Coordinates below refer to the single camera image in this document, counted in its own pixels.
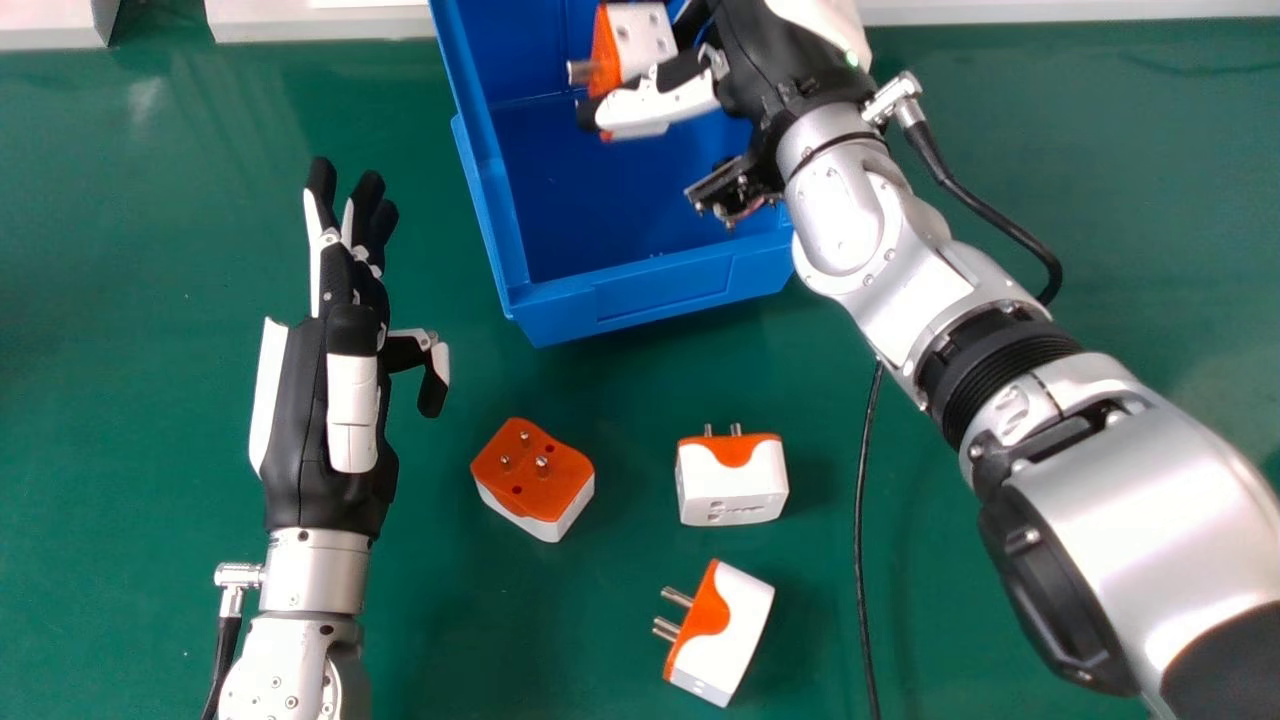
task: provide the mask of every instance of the white adapter body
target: white adapter body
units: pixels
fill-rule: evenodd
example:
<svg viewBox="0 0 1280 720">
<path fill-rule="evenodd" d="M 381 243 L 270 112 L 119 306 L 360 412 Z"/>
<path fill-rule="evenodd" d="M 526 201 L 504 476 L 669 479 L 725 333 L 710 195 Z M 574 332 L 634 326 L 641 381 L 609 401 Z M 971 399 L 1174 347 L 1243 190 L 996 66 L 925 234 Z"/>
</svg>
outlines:
<svg viewBox="0 0 1280 720">
<path fill-rule="evenodd" d="M 662 596 L 689 609 L 684 625 L 654 619 L 655 635 L 672 643 L 663 678 L 724 707 L 737 691 L 773 607 L 773 585 L 712 560 L 690 598 L 672 588 Z"/>
<path fill-rule="evenodd" d="M 689 437 L 676 446 L 676 501 L 685 525 L 776 520 L 791 488 L 782 438 L 773 433 Z"/>
</svg>

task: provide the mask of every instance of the green tabletop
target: green tabletop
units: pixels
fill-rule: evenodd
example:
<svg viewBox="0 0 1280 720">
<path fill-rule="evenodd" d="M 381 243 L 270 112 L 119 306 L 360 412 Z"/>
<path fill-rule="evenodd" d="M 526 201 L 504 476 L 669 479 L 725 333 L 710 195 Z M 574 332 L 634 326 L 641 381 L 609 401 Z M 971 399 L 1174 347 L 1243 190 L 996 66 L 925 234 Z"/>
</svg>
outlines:
<svg viewBox="0 0 1280 720">
<path fill-rule="evenodd" d="M 915 69 L 968 183 L 1066 265 L 1059 320 L 1277 474 L 1276 22 L 877 29 Z M 224 560 L 261 560 L 246 436 L 265 314 L 306 313 L 308 159 L 380 169 L 398 325 L 452 343 L 444 416 L 401 382 L 399 496 L 375 548 L 365 659 L 380 719 L 721 717 L 666 685 L 658 591 L 712 557 L 777 587 L 740 720 L 867 717 L 851 486 L 870 355 L 835 305 L 783 293 L 548 350 L 503 319 L 433 42 L 218 47 L 198 4 L 127 4 L 115 47 L 0 58 L 0 716 L 193 717 Z M 956 237 L 1038 268 L 905 161 Z M 684 202 L 681 197 L 655 201 Z M 595 462 L 561 544 L 479 500 L 511 415 Z M 768 525 L 677 523 L 676 441 L 781 433 Z M 1140 719 L 1041 665 L 931 423 L 886 387 L 867 552 L 886 717 Z"/>
</svg>

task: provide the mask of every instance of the robotic arm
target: robotic arm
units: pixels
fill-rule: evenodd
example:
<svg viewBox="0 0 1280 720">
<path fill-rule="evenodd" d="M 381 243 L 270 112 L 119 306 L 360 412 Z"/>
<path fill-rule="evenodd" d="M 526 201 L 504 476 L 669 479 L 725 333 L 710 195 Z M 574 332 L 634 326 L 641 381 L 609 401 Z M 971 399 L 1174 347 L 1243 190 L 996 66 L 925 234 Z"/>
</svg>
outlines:
<svg viewBox="0 0 1280 720">
<path fill-rule="evenodd" d="M 399 215 L 365 173 L 339 224 L 337 173 L 312 163 L 302 192 L 311 316 L 266 319 L 248 455 L 266 495 L 266 562 L 224 562 L 214 683 L 202 720 L 370 717 L 361 665 L 369 553 L 396 497 L 399 460 L 387 442 L 390 375 L 422 365 L 419 411 L 439 415 L 448 346 L 434 332 L 388 332 L 384 249 Z M 244 592 L 259 615 L 232 662 Z"/>
<path fill-rule="evenodd" d="M 910 73 L 877 88 L 851 0 L 690 0 L 671 56 L 609 87 L 599 46 L 617 33 L 602 33 L 600 18 L 613 8 L 626 5 L 598 14 L 595 82 L 579 124 L 663 132 L 689 109 L 664 114 L 669 102 L 635 95 L 669 91 L 658 81 L 696 50 L 704 72 L 678 77 L 694 77 L 700 96 L 754 133 L 685 195 L 730 229 L 786 201 L 800 279 L 849 311 L 959 452 L 983 543 L 1050 669 L 1140 696 L 1162 720 L 1280 717 L 1280 505 L 1266 479 L 1053 323 L 1046 304 L 1059 268 L 1033 297 L 952 240 L 890 155 L 891 122 L 947 190 L 1023 231 L 955 182 Z"/>
</svg>

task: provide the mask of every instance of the black ribbed joint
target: black ribbed joint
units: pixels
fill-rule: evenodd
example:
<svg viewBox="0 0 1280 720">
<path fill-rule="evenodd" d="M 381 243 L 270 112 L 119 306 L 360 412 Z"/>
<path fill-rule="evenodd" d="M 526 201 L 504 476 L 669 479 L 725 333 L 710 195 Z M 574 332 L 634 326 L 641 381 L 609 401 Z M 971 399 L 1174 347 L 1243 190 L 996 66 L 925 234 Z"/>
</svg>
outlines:
<svg viewBox="0 0 1280 720">
<path fill-rule="evenodd" d="M 1000 388 L 1083 351 L 1066 331 L 1038 314 L 988 310 L 940 338 L 925 352 L 916 380 L 928 397 L 929 416 L 959 450 L 969 423 Z"/>
</svg>

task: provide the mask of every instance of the black cable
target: black cable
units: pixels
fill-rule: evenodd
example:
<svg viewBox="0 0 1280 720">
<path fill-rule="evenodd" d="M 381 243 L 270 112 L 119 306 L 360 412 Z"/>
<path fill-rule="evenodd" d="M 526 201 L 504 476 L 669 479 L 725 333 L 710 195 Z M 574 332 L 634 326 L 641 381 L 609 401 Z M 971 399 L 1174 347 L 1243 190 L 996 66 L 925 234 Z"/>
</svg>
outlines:
<svg viewBox="0 0 1280 720">
<path fill-rule="evenodd" d="M 969 190 L 960 184 L 960 181 L 955 178 L 951 169 L 947 167 L 946 160 L 942 159 L 942 152 L 938 150 L 938 142 L 933 137 L 933 132 L 929 129 L 929 123 L 920 120 L 911 127 L 904 128 L 902 135 L 906 136 L 906 141 L 915 149 L 919 154 L 920 160 L 929 168 L 929 174 L 937 181 L 947 192 L 955 196 L 956 200 L 964 202 L 970 210 L 973 210 L 979 218 L 987 220 L 997 229 L 1012 238 L 1014 242 L 1021 245 L 1028 252 L 1036 256 L 1037 260 L 1044 265 L 1044 272 L 1048 273 L 1048 282 L 1044 283 L 1044 290 L 1036 296 L 1037 300 L 1043 305 L 1048 305 L 1057 291 L 1062 287 L 1062 263 L 1059 261 L 1053 251 L 1050 250 L 1043 242 L 1036 238 L 1024 227 L 1012 222 L 1005 217 L 1000 210 L 996 210 L 991 205 L 982 201 L 980 197 L 969 192 Z"/>
<path fill-rule="evenodd" d="M 854 483 L 854 583 L 858 592 L 858 635 L 863 646 L 863 673 L 867 678 L 867 702 L 872 720 L 881 720 L 879 691 L 876 688 L 876 666 L 872 662 L 872 626 L 867 616 L 867 584 L 863 582 L 863 496 L 867 489 L 867 461 L 872 447 L 872 425 L 879 401 L 879 382 L 884 364 L 876 360 L 872 387 L 867 392 L 867 415 L 863 418 L 863 441 L 858 450 L 858 480 Z"/>
<path fill-rule="evenodd" d="M 223 693 L 223 683 L 232 670 L 232 661 L 236 660 L 236 643 L 239 641 L 239 618 L 218 619 L 218 644 L 214 647 L 214 680 L 209 687 L 209 697 L 205 700 L 205 710 L 200 714 L 200 720 L 214 720 L 218 715 L 218 696 Z"/>
</svg>

